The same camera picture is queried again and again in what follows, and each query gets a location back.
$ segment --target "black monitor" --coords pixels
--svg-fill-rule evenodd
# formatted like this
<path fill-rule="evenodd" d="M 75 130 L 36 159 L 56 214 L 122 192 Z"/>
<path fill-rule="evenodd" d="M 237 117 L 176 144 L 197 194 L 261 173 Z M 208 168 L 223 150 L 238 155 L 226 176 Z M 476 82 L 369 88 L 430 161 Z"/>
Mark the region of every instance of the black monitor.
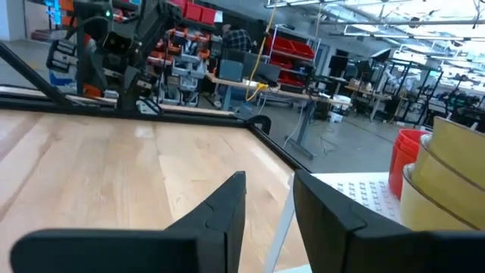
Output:
<path fill-rule="evenodd" d="M 328 64 L 328 67 L 335 71 L 344 71 L 348 63 L 348 57 L 334 55 L 330 58 L 330 63 Z"/>
<path fill-rule="evenodd" d="M 244 63 L 242 67 L 242 76 L 250 78 L 252 71 L 255 68 L 258 55 L 252 53 L 245 53 Z M 274 64 L 267 64 L 263 61 L 262 57 L 258 63 L 258 68 L 254 74 L 253 80 L 260 83 L 266 83 L 270 86 L 276 86 L 278 78 L 280 76 L 281 67 Z"/>

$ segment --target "computer monitor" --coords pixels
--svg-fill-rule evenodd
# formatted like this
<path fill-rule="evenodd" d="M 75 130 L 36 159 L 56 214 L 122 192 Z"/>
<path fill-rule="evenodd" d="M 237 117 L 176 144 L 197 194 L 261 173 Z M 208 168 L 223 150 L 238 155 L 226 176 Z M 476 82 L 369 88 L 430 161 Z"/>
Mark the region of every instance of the computer monitor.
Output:
<path fill-rule="evenodd" d="M 252 71 L 255 68 L 256 61 L 258 60 L 258 55 L 252 53 L 245 53 L 244 56 L 244 66 L 242 68 L 242 77 L 249 79 L 251 77 Z M 273 64 L 267 64 L 263 61 L 262 57 L 259 61 L 258 68 L 256 69 L 253 80 L 267 83 L 267 84 L 277 84 L 278 78 L 280 77 L 281 67 Z"/>

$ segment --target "wooden table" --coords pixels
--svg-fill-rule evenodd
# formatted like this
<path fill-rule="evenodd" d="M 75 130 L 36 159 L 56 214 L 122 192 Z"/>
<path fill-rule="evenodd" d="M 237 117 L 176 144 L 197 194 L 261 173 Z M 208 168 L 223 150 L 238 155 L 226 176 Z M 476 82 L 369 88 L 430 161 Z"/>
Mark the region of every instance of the wooden table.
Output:
<path fill-rule="evenodd" d="M 374 117 L 377 113 L 377 109 L 379 108 L 380 102 L 393 99 L 391 96 L 376 94 L 371 91 L 367 91 L 365 89 L 359 89 L 358 87 L 354 87 L 354 86 L 345 86 L 345 88 L 352 91 L 352 97 L 353 97 L 353 94 L 356 92 L 359 92 L 368 96 L 372 96 L 372 98 L 375 100 L 375 103 L 374 103 L 374 106 L 372 107 L 371 116 L 369 117 L 371 122 L 374 120 Z"/>
<path fill-rule="evenodd" d="M 229 109 L 229 106 L 230 106 L 230 97 L 231 97 L 231 88 L 232 87 L 245 89 L 249 86 L 250 91 L 256 91 L 257 88 L 258 88 L 258 84 L 259 84 L 258 82 L 255 82 L 255 81 L 250 82 L 248 80 L 243 80 L 242 82 L 234 82 L 234 81 L 230 81 L 230 80 L 221 80 L 221 79 L 217 78 L 215 75 L 210 74 L 210 73 L 207 73 L 205 75 L 205 77 L 208 78 L 212 83 L 215 83 L 216 91 L 219 88 L 219 85 L 227 86 L 226 95 L 224 96 L 224 101 L 223 101 L 223 104 L 222 104 L 222 109 L 225 110 L 225 111 L 227 111 Z M 273 95 L 285 96 L 287 98 L 298 99 L 298 100 L 305 100 L 305 101 L 311 100 L 310 97 L 307 94 L 297 94 L 297 93 L 291 93 L 291 92 L 283 91 L 283 90 L 280 89 L 279 86 L 275 87 L 275 88 L 260 89 L 260 92 L 268 92 L 268 93 L 271 93 Z M 329 103 L 331 103 L 333 105 L 350 105 L 350 103 L 348 103 L 348 102 L 342 102 L 342 101 L 337 100 L 337 99 L 315 98 L 314 96 L 312 97 L 312 99 L 316 99 L 316 100 L 322 99 L 324 101 L 328 101 Z"/>
<path fill-rule="evenodd" d="M 252 133 L 213 127 L 0 110 L 0 272 L 43 228 L 163 230 L 235 171 L 246 171 L 239 272 L 262 272 L 292 173 Z M 290 228 L 279 269 L 307 263 Z"/>

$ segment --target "beige bowl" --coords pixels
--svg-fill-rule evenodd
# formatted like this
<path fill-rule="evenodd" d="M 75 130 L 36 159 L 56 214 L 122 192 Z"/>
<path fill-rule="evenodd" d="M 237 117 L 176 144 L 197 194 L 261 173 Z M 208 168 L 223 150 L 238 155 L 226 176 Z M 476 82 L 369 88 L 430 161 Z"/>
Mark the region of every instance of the beige bowl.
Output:
<path fill-rule="evenodd" d="M 438 159 L 428 148 L 430 138 L 424 135 L 420 139 L 418 160 L 411 173 L 415 186 L 470 226 L 485 229 L 485 189 Z"/>
<path fill-rule="evenodd" d="M 485 187 L 485 134 L 436 117 L 429 147 L 456 172 Z"/>
<path fill-rule="evenodd" d="M 412 182 L 414 165 L 402 171 L 401 222 L 413 231 L 469 231 L 473 230 L 458 217 L 423 194 Z"/>

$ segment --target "white ceiling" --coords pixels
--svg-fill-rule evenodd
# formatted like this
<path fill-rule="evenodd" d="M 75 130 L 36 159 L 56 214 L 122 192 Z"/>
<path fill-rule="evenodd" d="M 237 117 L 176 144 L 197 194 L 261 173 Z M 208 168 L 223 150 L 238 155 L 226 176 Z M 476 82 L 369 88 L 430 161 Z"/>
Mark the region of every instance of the white ceiling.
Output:
<path fill-rule="evenodd" d="M 386 21 L 410 20 L 418 17 L 421 20 L 474 20 L 478 11 L 485 10 L 480 0 L 348 0 L 348 5 L 382 17 Z M 418 35 L 479 36 L 485 38 L 485 26 L 471 25 L 436 25 L 418 28 L 400 27 L 402 30 Z"/>

